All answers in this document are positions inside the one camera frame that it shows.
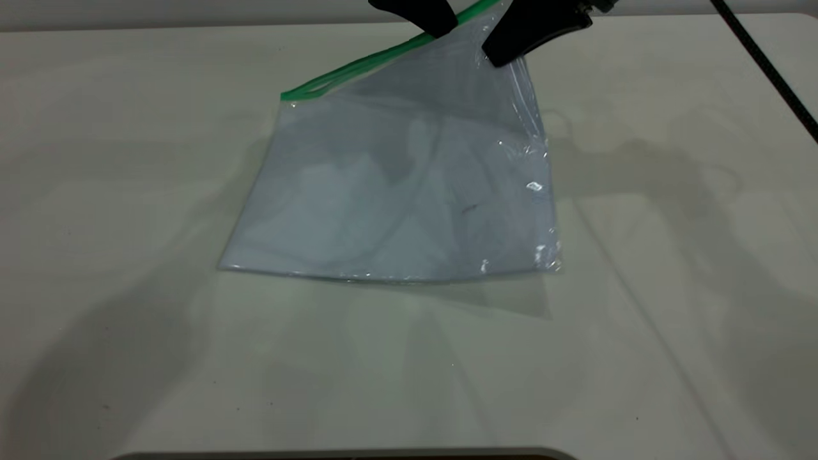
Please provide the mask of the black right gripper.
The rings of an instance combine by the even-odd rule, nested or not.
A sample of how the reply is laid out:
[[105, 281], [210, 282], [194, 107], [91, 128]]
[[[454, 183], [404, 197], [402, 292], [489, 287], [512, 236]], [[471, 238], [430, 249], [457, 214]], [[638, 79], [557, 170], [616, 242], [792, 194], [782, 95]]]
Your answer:
[[[458, 16], [444, 0], [369, 0], [369, 4], [415, 24], [433, 38], [458, 26]], [[606, 14], [616, 4], [617, 0], [513, 1], [482, 50], [494, 67], [503, 67], [549, 41], [591, 27], [592, 12]]]

